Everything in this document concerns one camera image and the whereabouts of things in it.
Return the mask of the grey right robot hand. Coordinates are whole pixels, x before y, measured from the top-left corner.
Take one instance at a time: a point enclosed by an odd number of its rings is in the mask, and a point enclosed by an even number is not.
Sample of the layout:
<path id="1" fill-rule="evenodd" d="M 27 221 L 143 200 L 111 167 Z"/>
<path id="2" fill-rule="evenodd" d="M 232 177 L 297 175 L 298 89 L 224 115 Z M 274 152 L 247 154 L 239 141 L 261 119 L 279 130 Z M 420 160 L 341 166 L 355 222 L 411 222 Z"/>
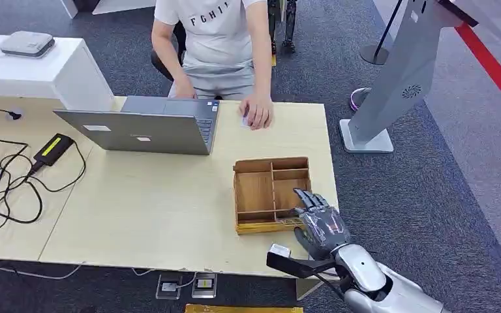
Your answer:
<path id="1" fill-rule="evenodd" d="M 319 194 L 294 188 L 303 203 L 291 210 L 304 228 L 294 229 L 297 241 L 314 260 L 327 260 L 342 246 L 350 244 L 351 236 L 339 211 Z"/>

